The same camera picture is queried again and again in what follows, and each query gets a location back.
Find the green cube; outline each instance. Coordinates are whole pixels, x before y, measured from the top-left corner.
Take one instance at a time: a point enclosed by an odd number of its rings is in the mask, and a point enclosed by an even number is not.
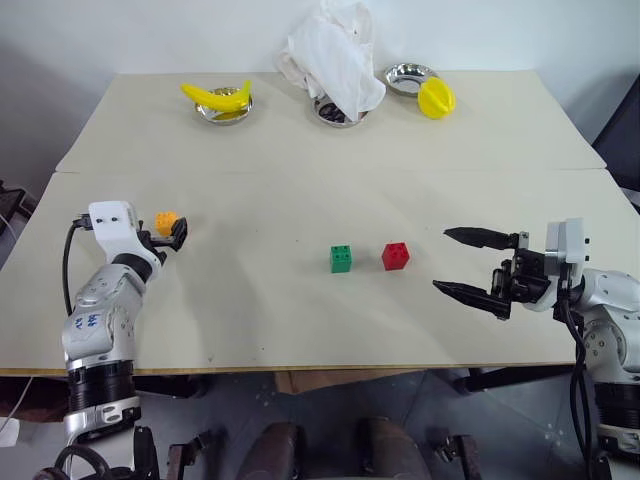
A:
[[[349,245],[331,247],[331,273],[345,273],[351,269],[351,248]]]

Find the metal bowl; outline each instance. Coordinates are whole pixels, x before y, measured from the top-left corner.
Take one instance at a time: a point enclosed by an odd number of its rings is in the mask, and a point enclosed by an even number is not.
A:
[[[342,110],[340,110],[327,95],[311,100],[311,107],[313,108],[313,113],[316,117],[327,125],[331,125],[335,128],[353,127],[360,123],[369,113],[360,112],[358,120],[349,120],[349,117],[342,113]]]
[[[399,95],[417,97],[422,85],[429,77],[438,74],[424,65],[417,63],[398,63],[384,72],[384,79],[389,88]]]
[[[231,95],[240,90],[238,87],[222,87],[215,90],[209,90],[216,95]],[[253,97],[249,95],[249,103],[242,110],[235,112],[221,112],[219,110],[213,110],[203,105],[195,104],[196,112],[198,112],[207,121],[216,125],[233,125],[246,118],[249,115],[249,111],[253,108]]]

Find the tabletop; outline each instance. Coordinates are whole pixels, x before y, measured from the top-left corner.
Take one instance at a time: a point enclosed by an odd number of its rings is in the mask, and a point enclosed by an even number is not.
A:
[[[390,170],[604,168],[533,71],[440,72],[455,113],[430,120],[415,98],[388,92],[357,126],[315,118],[303,90],[278,73],[119,75],[57,167],[59,172],[269,172],[314,163]],[[181,83],[253,82],[237,125],[198,116]]]
[[[128,200],[146,222],[166,210],[189,222],[183,249],[169,252],[137,320],[139,373],[571,362],[572,339],[550,312],[516,305],[503,322],[432,286],[439,279],[489,288],[509,255],[459,244],[442,235],[449,227],[527,230],[530,248],[541,251],[547,222],[581,216],[594,268],[640,273],[637,217],[606,170],[304,160],[259,172],[54,174],[0,272],[0,373],[64,373],[64,237],[99,200]],[[404,270],[384,271],[389,242],[407,243]],[[331,274],[329,248],[343,244],[351,245],[352,271]],[[71,291],[103,262],[93,234],[78,232]]]

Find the banana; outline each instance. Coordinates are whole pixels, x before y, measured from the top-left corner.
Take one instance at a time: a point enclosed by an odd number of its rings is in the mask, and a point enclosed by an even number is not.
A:
[[[244,82],[244,86],[231,95],[216,95],[206,90],[183,83],[180,88],[184,94],[198,105],[218,110],[220,112],[236,112],[249,104],[251,81]]]

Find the floor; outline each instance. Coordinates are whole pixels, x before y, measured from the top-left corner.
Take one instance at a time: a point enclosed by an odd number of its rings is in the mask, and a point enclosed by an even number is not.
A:
[[[206,429],[224,432],[219,458],[214,451],[199,458],[186,470],[187,480],[233,479],[259,433],[285,420],[305,428],[313,477],[353,475],[354,426],[365,416],[403,425],[434,479],[463,478],[459,463],[443,463],[430,446],[446,432],[474,435],[484,478],[580,478],[566,376],[461,395],[450,382],[465,372],[414,372],[295,396],[278,393],[268,373],[217,375],[201,398],[144,395],[140,423],[153,430],[163,475],[171,443],[187,442]],[[63,438],[61,424],[23,422],[18,444],[0,449],[0,470],[32,478],[53,462]]]

